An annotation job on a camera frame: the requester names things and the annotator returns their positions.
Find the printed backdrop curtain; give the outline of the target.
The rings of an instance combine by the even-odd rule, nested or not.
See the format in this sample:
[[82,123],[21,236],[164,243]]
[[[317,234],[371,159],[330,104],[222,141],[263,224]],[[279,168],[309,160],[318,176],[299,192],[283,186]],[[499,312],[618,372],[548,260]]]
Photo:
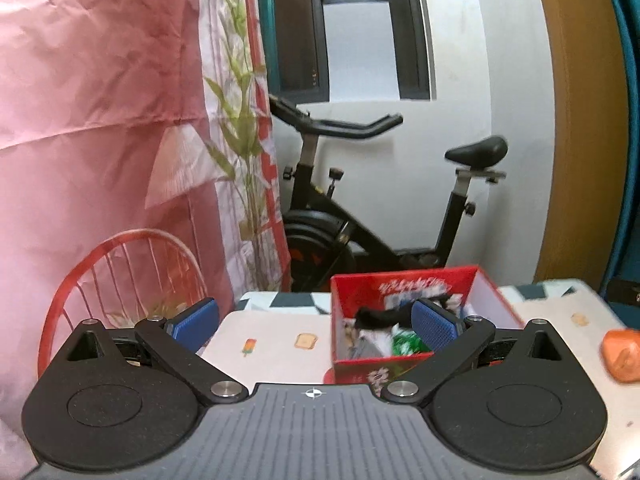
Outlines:
[[258,0],[1,0],[1,474],[51,304],[125,321],[288,284]]

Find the cartoon print tablecloth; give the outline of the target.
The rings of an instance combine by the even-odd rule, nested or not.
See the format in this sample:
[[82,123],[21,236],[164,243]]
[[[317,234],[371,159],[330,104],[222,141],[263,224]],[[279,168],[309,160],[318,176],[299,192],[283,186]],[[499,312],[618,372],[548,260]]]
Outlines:
[[[552,280],[536,287],[537,298],[518,288],[492,288],[476,278],[465,312],[493,321],[521,323],[545,318],[570,346],[608,409],[608,429],[593,457],[605,479],[639,473],[639,387],[620,384],[606,371],[600,344],[623,323],[605,301],[578,280]],[[327,292],[248,292],[198,355],[247,388],[258,382],[321,384],[331,363],[331,296]]]

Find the wooden door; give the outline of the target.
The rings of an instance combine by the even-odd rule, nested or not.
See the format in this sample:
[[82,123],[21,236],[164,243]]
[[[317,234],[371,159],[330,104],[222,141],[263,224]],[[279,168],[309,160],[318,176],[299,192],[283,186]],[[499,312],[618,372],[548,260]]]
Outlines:
[[541,0],[552,57],[552,185],[535,278],[598,288],[626,181],[628,90],[612,0]]

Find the dark window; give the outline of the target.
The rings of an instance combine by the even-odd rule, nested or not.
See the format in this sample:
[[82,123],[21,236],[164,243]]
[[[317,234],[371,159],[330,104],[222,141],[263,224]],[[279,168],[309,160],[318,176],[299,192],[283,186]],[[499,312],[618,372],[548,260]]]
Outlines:
[[258,0],[268,84],[296,104],[428,100],[425,0]]

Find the grey knitted cloth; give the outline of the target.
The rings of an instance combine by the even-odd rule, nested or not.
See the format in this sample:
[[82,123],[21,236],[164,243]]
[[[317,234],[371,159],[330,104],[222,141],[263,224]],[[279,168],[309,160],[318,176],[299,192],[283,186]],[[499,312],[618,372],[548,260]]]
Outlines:
[[393,333],[390,330],[344,329],[347,357],[350,360],[385,359],[393,355]]

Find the orange soft toy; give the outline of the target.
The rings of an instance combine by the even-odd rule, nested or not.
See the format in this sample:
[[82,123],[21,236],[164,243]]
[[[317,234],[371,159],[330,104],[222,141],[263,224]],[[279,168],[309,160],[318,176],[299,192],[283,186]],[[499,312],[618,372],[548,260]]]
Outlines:
[[640,380],[640,335],[638,330],[609,330],[601,342],[601,354],[608,374],[616,382]]

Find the red strawberry cardboard box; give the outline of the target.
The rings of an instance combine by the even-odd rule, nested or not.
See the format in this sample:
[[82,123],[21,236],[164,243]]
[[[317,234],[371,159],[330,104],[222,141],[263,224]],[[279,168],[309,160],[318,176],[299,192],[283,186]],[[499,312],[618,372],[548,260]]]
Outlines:
[[521,319],[478,266],[331,278],[332,367],[327,384],[376,394],[460,336],[480,316],[515,330]]

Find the green zongzi sachet with tassel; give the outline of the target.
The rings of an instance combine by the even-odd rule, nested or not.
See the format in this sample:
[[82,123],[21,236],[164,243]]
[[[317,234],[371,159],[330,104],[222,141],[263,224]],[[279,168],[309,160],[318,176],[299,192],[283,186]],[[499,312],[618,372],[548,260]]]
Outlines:
[[410,328],[395,326],[392,329],[392,355],[414,356],[415,354],[431,352],[431,348]]

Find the black eye mask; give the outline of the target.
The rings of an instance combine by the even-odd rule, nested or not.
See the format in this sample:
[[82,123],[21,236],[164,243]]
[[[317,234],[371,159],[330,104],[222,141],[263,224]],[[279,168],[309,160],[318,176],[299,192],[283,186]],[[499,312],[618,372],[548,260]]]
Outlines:
[[369,307],[360,307],[355,314],[354,326],[360,330],[386,330],[398,325],[400,328],[408,330],[412,327],[411,312],[412,306],[418,304],[426,304],[429,307],[435,307],[442,311],[443,314],[451,314],[446,308],[446,301],[449,295],[436,295],[434,297],[421,297],[416,300],[408,300],[402,302],[398,307],[388,310],[375,310]]

